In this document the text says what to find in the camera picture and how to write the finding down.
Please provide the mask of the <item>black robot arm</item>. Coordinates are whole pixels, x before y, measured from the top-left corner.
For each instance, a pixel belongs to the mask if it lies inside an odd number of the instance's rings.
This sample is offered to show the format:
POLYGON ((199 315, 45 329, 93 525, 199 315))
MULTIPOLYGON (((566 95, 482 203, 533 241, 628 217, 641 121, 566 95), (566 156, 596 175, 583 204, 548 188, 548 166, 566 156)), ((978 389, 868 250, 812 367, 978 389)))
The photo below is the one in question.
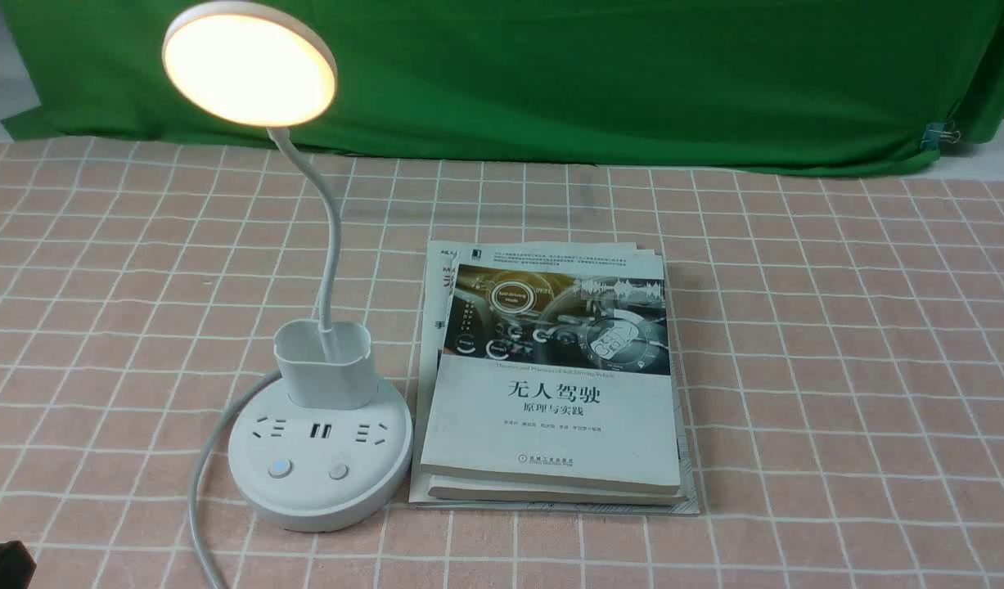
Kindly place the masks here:
POLYGON ((37 569, 26 545, 18 540, 0 543, 0 589, 25 589, 37 569))

